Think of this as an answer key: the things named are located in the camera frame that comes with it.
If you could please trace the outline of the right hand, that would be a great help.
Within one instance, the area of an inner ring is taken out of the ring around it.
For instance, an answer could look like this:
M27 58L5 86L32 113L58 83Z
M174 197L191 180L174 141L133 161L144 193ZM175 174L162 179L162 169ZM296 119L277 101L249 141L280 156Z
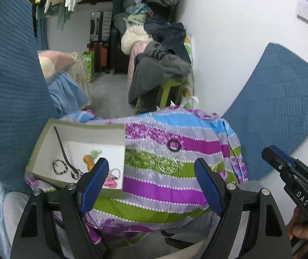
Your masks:
M308 240L308 225L298 223L300 214L300 209L296 207L291 220L287 224L288 237L290 240L293 237Z

